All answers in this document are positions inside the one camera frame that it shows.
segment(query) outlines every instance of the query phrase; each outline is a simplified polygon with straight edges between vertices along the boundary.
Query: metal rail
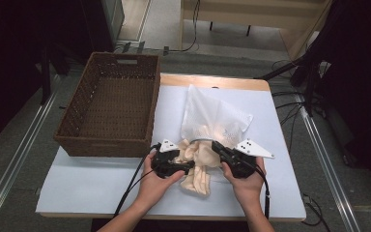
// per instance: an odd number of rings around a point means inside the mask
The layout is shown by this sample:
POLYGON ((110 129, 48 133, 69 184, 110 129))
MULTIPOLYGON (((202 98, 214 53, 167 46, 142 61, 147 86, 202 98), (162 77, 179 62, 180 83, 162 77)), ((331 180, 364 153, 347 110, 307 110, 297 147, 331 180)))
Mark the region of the metal rail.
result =
POLYGON ((47 113, 50 110, 50 107, 53 105, 53 101, 57 95, 59 86, 62 84, 63 78, 59 75, 55 75, 53 78, 52 89, 53 93, 50 95, 46 104, 41 105, 35 118, 33 119, 31 125, 29 126, 28 131, 23 136, 22 141, 20 142, 16 152, 14 153, 11 162, 9 163, 5 173, 0 180, 0 209, 11 190, 11 187, 16 179, 17 174, 19 173, 20 168, 22 167, 26 157, 29 154, 29 151, 33 145, 33 142, 38 135, 38 132, 41 129, 41 126, 44 122, 44 119, 47 116, 47 113))
MULTIPOLYGON (((303 96, 296 96, 297 102, 303 102, 303 96)), ((348 200, 348 197, 340 184, 339 178, 336 175, 336 171, 330 162, 328 152, 325 145, 321 139, 318 129, 311 117, 304 108, 300 110, 303 121, 308 129, 309 135, 311 137, 312 143, 315 147, 318 159, 321 162, 322 169, 324 170, 325 176, 327 178, 330 191, 332 192, 333 198, 335 199, 336 206, 339 213, 344 221, 344 225, 347 231, 361 231, 357 223, 357 218, 355 217, 352 205, 348 200)))

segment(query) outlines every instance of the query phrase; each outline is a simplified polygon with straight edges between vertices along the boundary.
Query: finger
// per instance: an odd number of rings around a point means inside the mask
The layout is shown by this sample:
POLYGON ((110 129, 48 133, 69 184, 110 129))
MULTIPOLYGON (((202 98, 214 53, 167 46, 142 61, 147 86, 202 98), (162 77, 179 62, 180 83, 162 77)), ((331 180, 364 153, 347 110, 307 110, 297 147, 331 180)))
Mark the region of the finger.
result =
POLYGON ((156 155, 156 152, 152 152, 144 159, 144 172, 148 172, 152 169, 152 159, 156 155))
POLYGON ((167 178, 166 180, 168 180, 168 183, 171 186, 174 183, 176 183, 178 180, 180 180, 184 175, 185 175, 184 171, 177 171, 173 175, 171 175, 169 178, 167 178))
POLYGON ((231 171, 230 166, 228 166, 228 164, 226 162, 222 162, 221 165, 222 165, 222 171, 224 172, 224 177, 228 181, 231 182, 234 177, 233 177, 233 173, 231 171))

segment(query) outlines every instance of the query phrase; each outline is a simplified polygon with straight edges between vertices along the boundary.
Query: brown woven basket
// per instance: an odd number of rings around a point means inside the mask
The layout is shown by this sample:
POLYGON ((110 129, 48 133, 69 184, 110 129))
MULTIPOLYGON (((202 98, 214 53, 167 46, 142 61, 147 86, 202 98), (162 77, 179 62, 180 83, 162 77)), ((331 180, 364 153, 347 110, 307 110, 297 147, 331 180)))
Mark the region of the brown woven basket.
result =
POLYGON ((143 157, 159 83, 158 56, 93 53, 54 139, 72 157, 143 157))

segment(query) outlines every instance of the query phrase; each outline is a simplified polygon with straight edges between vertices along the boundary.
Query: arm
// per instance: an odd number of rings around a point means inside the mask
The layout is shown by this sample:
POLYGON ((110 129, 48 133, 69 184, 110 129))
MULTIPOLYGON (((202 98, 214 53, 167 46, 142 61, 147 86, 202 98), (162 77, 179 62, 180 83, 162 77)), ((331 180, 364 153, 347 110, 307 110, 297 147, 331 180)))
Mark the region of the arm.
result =
MULTIPOLYGON (((265 173, 264 160, 257 158, 256 161, 265 173)), ((233 185, 237 200, 243 208, 249 231, 274 231, 261 209, 260 194, 264 183, 262 177, 255 172, 246 179, 236 179, 227 163, 223 162, 222 168, 225 178, 233 185)))
MULTIPOLYGON (((152 158, 149 154, 144 160, 143 175, 152 171, 152 158)), ((184 176, 184 171, 178 171, 167 179, 161 179, 155 172, 150 172, 140 181, 140 190, 133 203, 121 214, 110 220, 99 232, 132 231, 143 216, 161 199, 167 189, 184 176)))

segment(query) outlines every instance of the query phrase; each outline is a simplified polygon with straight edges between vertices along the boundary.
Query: tabletop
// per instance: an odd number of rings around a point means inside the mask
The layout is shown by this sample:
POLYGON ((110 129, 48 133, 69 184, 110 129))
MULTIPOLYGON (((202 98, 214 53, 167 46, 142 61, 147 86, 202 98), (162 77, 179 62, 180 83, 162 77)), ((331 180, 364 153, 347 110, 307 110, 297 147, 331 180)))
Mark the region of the tabletop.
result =
MULTIPOLYGON (((275 155, 275 159, 265 159, 271 193, 270 220, 304 220, 306 211, 266 81, 162 73, 152 144, 163 139, 182 140, 180 128, 189 84, 254 116, 243 137, 275 155)), ((111 218, 139 161, 138 158, 69 157, 60 147, 44 181, 36 212, 45 217, 111 218)), ((222 171, 213 168, 209 174, 212 176, 210 195, 198 195, 175 183, 144 218, 244 219, 222 171)), ((138 185, 128 195, 122 211, 137 192, 138 185)), ((261 194, 264 207, 264 188, 261 194)))

